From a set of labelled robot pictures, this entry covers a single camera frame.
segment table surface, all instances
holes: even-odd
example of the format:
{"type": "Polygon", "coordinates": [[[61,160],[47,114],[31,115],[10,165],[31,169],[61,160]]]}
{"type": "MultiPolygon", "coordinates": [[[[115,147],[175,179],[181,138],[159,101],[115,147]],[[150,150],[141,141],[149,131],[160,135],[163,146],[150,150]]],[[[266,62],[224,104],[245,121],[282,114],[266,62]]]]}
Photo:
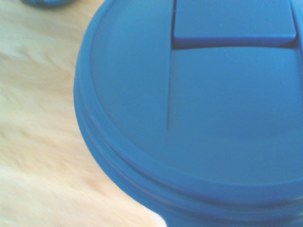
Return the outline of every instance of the table surface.
{"type": "Polygon", "coordinates": [[[97,165],[77,125],[75,62],[103,0],[0,0],[0,226],[154,227],[97,165]]]}

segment wood grain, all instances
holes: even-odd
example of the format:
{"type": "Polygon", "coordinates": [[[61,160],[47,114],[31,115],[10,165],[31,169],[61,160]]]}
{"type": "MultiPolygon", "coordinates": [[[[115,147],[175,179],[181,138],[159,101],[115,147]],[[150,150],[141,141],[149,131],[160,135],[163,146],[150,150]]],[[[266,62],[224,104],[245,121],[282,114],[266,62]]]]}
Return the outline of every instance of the wood grain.
{"type": "Polygon", "coordinates": [[[153,227],[102,172],[73,107],[75,62],[103,0],[0,0],[0,226],[153,227]]]}

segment blue lid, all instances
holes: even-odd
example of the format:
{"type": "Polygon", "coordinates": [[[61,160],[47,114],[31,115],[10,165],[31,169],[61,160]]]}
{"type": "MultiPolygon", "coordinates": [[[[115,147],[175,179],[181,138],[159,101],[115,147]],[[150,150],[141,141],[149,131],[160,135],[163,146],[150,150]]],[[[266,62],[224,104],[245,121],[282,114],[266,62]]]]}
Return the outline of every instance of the blue lid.
{"type": "Polygon", "coordinates": [[[21,0],[21,1],[38,7],[58,7],[68,4],[73,0],[21,0]]]}
{"type": "Polygon", "coordinates": [[[273,25],[287,46],[179,49],[179,2],[106,0],[95,14],[74,86],[88,148],[169,227],[302,226],[303,3],[273,25]]]}

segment blue object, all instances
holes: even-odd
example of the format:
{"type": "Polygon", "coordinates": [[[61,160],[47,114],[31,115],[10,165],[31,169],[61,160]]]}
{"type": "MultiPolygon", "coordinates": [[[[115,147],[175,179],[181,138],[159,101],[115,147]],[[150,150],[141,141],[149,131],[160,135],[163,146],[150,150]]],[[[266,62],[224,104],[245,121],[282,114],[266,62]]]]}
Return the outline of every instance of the blue object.
{"type": "Polygon", "coordinates": [[[302,227],[303,2],[273,24],[295,24],[290,45],[180,50],[180,1],[106,0],[95,14],[74,85],[88,148],[169,227],[302,227]]]}
{"type": "Polygon", "coordinates": [[[58,7],[71,3],[73,0],[21,0],[21,1],[38,7],[58,7]]]}
{"type": "Polygon", "coordinates": [[[287,46],[296,30],[289,0],[177,0],[174,44],[287,46]]]}

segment blue tumbler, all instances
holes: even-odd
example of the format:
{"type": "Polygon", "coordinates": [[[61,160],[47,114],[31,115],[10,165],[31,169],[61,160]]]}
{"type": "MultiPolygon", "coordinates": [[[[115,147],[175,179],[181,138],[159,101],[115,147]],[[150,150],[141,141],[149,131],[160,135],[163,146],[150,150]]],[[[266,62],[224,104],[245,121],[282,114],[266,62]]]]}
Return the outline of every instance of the blue tumbler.
{"type": "Polygon", "coordinates": [[[301,0],[106,0],[76,65],[80,131],[168,227],[302,227],[302,50],[301,0]]]}

